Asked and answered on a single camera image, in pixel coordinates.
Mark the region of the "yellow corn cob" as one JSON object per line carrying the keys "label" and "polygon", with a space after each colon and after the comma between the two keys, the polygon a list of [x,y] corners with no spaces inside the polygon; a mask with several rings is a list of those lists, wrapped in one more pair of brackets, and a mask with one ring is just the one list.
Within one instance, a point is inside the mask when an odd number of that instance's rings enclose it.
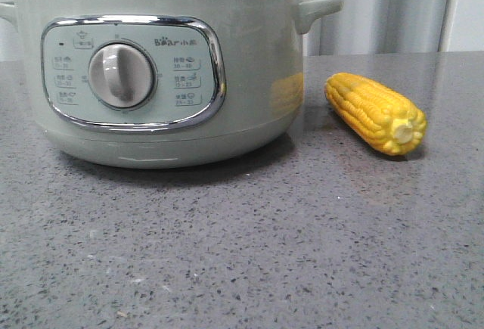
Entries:
{"label": "yellow corn cob", "polygon": [[373,149],[390,156],[415,150],[427,128],[425,113],[404,95],[351,73],[336,73],[324,93],[334,111]]}

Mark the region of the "light green electric cooking pot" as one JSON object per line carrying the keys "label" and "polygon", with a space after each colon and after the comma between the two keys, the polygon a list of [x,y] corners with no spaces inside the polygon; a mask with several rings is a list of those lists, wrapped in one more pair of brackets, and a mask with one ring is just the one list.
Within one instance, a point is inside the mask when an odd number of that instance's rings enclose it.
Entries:
{"label": "light green electric cooking pot", "polygon": [[232,42],[199,18],[51,21],[25,55],[35,121],[62,151],[108,166],[193,166],[285,132],[303,102],[302,39]]}

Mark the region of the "white pleated curtain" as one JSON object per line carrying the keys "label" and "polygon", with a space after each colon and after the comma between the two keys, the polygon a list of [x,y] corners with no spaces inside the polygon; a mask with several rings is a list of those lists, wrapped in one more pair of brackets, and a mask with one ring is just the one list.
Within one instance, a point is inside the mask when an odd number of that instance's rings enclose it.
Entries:
{"label": "white pleated curtain", "polygon": [[1,0],[1,57],[36,47],[53,20],[153,23],[199,18],[232,42],[258,31],[306,40],[306,53],[480,51],[483,0]]}

